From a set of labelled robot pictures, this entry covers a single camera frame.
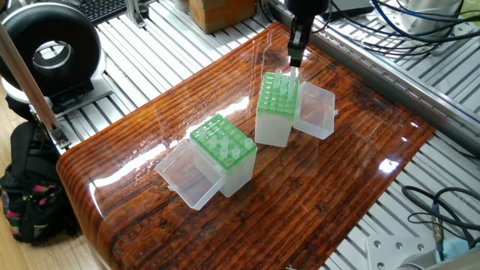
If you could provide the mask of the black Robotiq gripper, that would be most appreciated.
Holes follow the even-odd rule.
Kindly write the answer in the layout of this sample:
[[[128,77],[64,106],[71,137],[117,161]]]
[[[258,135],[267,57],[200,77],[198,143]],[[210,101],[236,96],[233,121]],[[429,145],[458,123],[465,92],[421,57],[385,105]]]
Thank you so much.
[[[288,42],[289,65],[299,68],[302,63],[302,53],[310,39],[314,17],[322,14],[329,6],[328,0],[289,0],[288,10],[294,15]]]

